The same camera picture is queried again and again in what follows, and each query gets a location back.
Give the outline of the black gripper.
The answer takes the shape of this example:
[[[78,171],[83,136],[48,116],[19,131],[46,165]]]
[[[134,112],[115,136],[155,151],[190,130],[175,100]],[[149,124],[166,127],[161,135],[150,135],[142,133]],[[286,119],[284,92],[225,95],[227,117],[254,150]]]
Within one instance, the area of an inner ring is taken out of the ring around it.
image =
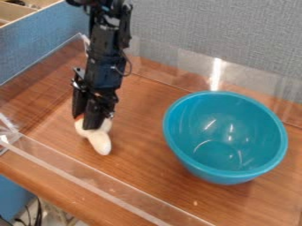
[[[114,66],[100,66],[87,70],[76,67],[74,71],[72,116],[78,117],[84,113],[83,129],[96,130],[104,120],[111,119],[115,114],[120,73]]]

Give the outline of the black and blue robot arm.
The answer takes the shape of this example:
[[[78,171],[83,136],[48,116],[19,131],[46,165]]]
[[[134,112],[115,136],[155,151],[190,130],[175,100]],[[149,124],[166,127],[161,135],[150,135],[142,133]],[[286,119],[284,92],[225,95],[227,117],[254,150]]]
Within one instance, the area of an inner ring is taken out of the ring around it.
[[[90,8],[86,69],[75,68],[72,116],[83,117],[83,129],[96,130],[111,119],[129,61],[130,21],[134,5],[126,0],[66,0]]]

